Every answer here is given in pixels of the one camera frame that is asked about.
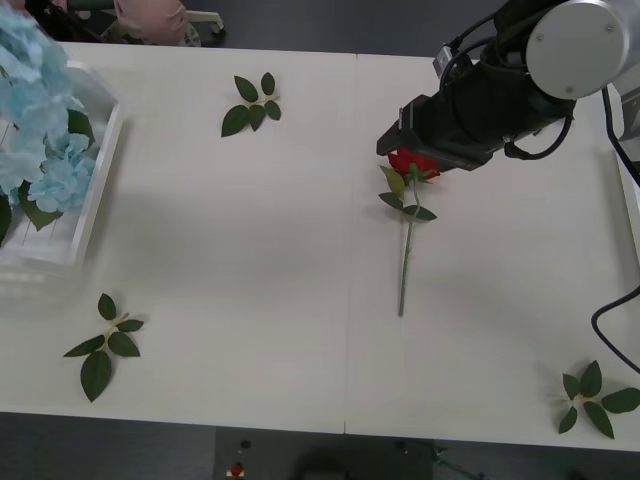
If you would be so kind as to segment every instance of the artificial flower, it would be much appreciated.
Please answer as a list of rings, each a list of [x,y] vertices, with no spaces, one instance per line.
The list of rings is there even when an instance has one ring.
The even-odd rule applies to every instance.
[[[46,160],[42,140],[19,130],[11,142],[11,149],[0,146],[0,190],[10,193],[25,180],[40,180],[40,167]]]
[[[95,167],[95,161],[85,153],[88,146],[89,138],[75,133],[47,145],[44,174],[31,184],[28,197],[40,210],[67,212],[82,206]]]
[[[0,115],[21,130],[58,139],[66,132],[72,85],[67,56],[30,17],[0,6]]]
[[[428,180],[440,176],[438,162],[411,152],[407,147],[400,147],[397,152],[388,155],[391,168],[403,177],[411,173],[411,164],[415,163],[418,170],[425,172],[424,179]]]

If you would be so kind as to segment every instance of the black cable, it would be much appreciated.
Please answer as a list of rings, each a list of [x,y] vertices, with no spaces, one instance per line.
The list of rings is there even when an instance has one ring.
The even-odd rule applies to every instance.
[[[449,43],[447,43],[447,46],[449,48],[451,48],[452,50],[458,50],[458,48],[460,48],[460,45],[462,45],[462,41],[466,37],[468,37],[469,34],[471,34],[474,30],[476,30],[477,28],[481,27],[485,23],[490,22],[491,20],[493,20],[493,18],[495,16],[496,16],[496,12],[493,12],[492,14],[487,15],[484,18],[481,18],[476,23],[474,23],[469,28],[467,28],[464,32],[462,32],[460,35],[458,35],[456,38],[454,38]]]
[[[607,126],[607,137],[609,137],[609,141],[611,142],[611,145],[613,145],[613,148],[615,149],[616,153],[620,156],[620,159],[622,160],[622,163],[624,164],[624,166],[627,167],[627,170],[629,171],[629,174],[631,175],[633,180],[636,182],[636,185],[640,187],[640,174],[638,174],[637,170],[634,168],[633,164],[631,163],[631,160],[629,159],[626,152],[622,148],[622,145],[620,145],[620,142],[618,141],[618,138],[616,137],[616,134],[613,131],[613,115],[611,113],[611,100],[609,99],[608,87],[604,87],[602,89],[602,101],[604,103],[604,115],[605,115],[606,126]],[[611,302],[605,305],[604,307],[600,308],[591,317],[591,326],[593,327],[593,331],[596,332],[596,335],[598,335],[600,340],[602,340],[604,344],[607,347],[609,347],[609,349],[613,353],[615,353],[620,360],[626,363],[636,373],[640,373],[640,367],[638,367],[635,363],[629,360],[629,358],[627,358],[626,355],[624,355],[620,350],[618,350],[615,347],[615,345],[611,343],[611,341],[609,341],[607,337],[605,337],[605,335],[600,330],[600,327],[598,326],[598,320],[602,316],[602,314],[607,313],[609,310],[613,310],[614,308],[619,307],[620,305],[627,303],[630,300],[633,300],[639,295],[640,295],[640,286],[638,286],[633,292],[626,294],[624,297],[619,298],[615,302]]]
[[[569,135],[569,130],[571,130],[571,122],[573,121],[573,117],[568,115],[564,119],[564,125],[562,126],[562,130],[560,131],[560,135],[556,138],[556,141],[551,144],[549,148],[540,152],[540,153],[529,153],[524,150],[516,147],[516,144],[513,142],[507,142],[504,145],[504,154],[509,158],[519,158],[520,160],[540,160],[541,158],[548,157],[553,152],[555,152],[562,142],[564,142],[567,135]]]
[[[447,66],[444,67],[442,75],[440,76],[440,92],[442,92],[443,95],[445,94],[444,89],[447,84],[447,77],[449,77],[451,69],[455,67],[456,63],[458,63],[458,61],[460,61],[460,59],[464,55],[468,54],[471,50],[475,50],[476,48],[482,47],[483,45],[488,45],[493,41],[494,38],[495,37],[481,38],[480,40],[473,42],[471,45],[467,45],[466,47],[464,47],[462,50],[456,53],[451,60],[449,60],[449,63],[447,63]]]
[[[609,341],[607,337],[604,336],[604,333],[602,333],[602,331],[600,331],[600,327],[598,327],[598,319],[603,313],[607,313],[609,310],[613,310],[614,308],[619,307],[623,303],[627,303],[629,300],[633,300],[638,295],[640,295],[640,286],[638,286],[633,292],[628,293],[627,295],[625,295],[622,298],[619,298],[615,302],[611,302],[605,305],[604,307],[599,309],[596,313],[594,313],[593,316],[591,317],[591,326],[593,327],[593,330],[596,332],[596,335],[600,337],[600,340],[602,340],[604,344],[607,347],[609,347],[609,349],[611,349],[611,351],[615,353],[620,360],[622,360],[624,363],[629,365],[636,373],[640,373],[640,368],[631,360],[629,360],[620,350],[618,350],[615,347],[615,345],[613,345],[613,343]]]

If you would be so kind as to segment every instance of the green leaf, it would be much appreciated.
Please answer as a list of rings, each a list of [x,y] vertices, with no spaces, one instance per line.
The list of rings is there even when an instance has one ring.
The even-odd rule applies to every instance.
[[[249,109],[244,105],[236,105],[227,112],[222,120],[222,138],[242,131],[247,123],[249,123]]]
[[[416,213],[416,205],[409,205],[408,207],[405,207],[403,212],[405,213],[405,215],[413,217],[413,215],[415,215]],[[436,217],[436,215],[433,212],[427,210],[426,208],[420,207],[420,210],[418,211],[418,216],[416,218],[418,220],[431,221],[431,220],[435,220],[438,217]]]
[[[93,337],[86,342],[82,342],[75,348],[72,348],[67,353],[64,354],[65,357],[84,357],[85,355],[89,355],[91,352],[95,352],[97,349],[104,345],[104,335],[98,335],[97,337]]]
[[[602,373],[600,372],[600,365],[594,360],[580,377],[580,393],[583,397],[589,398],[596,396],[601,389]]]
[[[11,205],[9,205],[9,197],[0,195],[0,246],[7,236],[13,215],[11,213]]]
[[[262,105],[251,105],[251,108],[249,108],[249,123],[254,132],[260,128],[265,114],[266,112]]]
[[[615,438],[613,436],[613,427],[604,408],[595,402],[585,402],[584,411],[587,412],[591,423],[593,423],[598,430],[609,438]]]
[[[96,143],[89,117],[77,110],[67,110],[67,112],[69,113],[69,133],[81,133],[89,137],[89,147]]]
[[[580,380],[573,375],[563,374],[562,384],[564,385],[564,391],[567,392],[569,399],[573,400],[576,395],[580,393]]]
[[[139,357],[140,350],[126,333],[112,333],[108,341],[109,349],[121,357]]]
[[[258,91],[256,87],[253,86],[246,78],[238,77],[237,75],[233,77],[236,82],[236,87],[238,88],[238,92],[240,96],[244,98],[247,102],[257,102],[258,101]]]
[[[267,115],[269,115],[269,118],[273,120],[280,120],[280,117],[282,117],[280,107],[273,100],[269,100],[267,103],[265,103],[264,109],[267,111]]]
[[[273,95],[276,89],[276,80],[273,78],[273,75],[267,72],[262,76],[260,85],[262,85],[262,91],[265,95]]]
[[[387,184],[389,184],[389,188],[396,196],[402,200],[404,199],[404,178],[398,172],[396,172],[393,168],[380,166],[380,169],[384,173],[384,176],[387,177]]]
[[[89,401],[100,396],[111,380],[111,359],[106,352],[99,350],[87,357],[80,370],[82,389]]]
[[[566,433],[571,430],[576,424],[576,420],[578,420],[578,411],[576,410],[576,407],[571,407],[560,422],[558,433]]]
[[[118,324],[118,330],[121,332],[137,332],[142,328],[142,325],[144,325],[144,322],[140,320],[125,320]]]
[[[18,189],[18,200],[20,201],[20,207],[24,214],[31,220],[33,226],[36,227],[36,231],[42,230],[50,223],[55,222],[62,216],[61,212],[43,212],[38,208],[35,201],[29,200],[29,188],[31,184],[29,182],[22,182]]]
[[[116,304],[106,293],[103,293],[100,296],[100,300],[98,300],[98,311],[105,320],[113,320],[116,318]]]
[[[607,395],[602,399],[602,406],[611,413],[633,412],[640,405],[640,390],[625,388]]]
[[[404,203],[402,203],[402,200],[400,200],[395,193],[391,193],[391,192],[381,193],[378,196],[384,203],[389,205],[391,208],[395,208],[396,210],[402,211],[402,207],[404,206]]]

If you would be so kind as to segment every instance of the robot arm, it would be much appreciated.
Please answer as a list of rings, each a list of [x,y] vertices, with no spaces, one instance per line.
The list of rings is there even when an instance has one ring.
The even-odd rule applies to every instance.
[[[434,62],[439,91],[400,110],[378,154],[406,146],[438,160],[443,171],[473,170],[500,149],[543,158],[567,135],[576,100],[613,82],[623,102],[621,141],[633,143],[629,153],[640,158],[640,146],[636,152],[628,142],[640,133],[640,0],[509,0],[490,20],[494,37],[460,49],[470,29],[445,46]],[[479,47],[473,64],[468,53]],[[515,146],[561,119],[565,128],[545,152]]]

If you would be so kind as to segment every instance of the red object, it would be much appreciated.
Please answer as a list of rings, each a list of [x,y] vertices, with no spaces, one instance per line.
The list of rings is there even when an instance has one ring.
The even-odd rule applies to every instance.
[[[241,463],[236,463],[233,467],[231,467],[231,475],[234,478],[240,477],[240,475],[242,475],[242,472],[244,472],[244,468],[242,468]]]
[[[411,173],[410,165],[415,163],[418,170],[421,172],[429,172],[424,178],[428,180],[433,177],[439,177],[438,162],[421,155],[412,153],[407,147],[400,147],[396,153],[390,153],[388,155],[389,163],[400,175],[409,175]]]

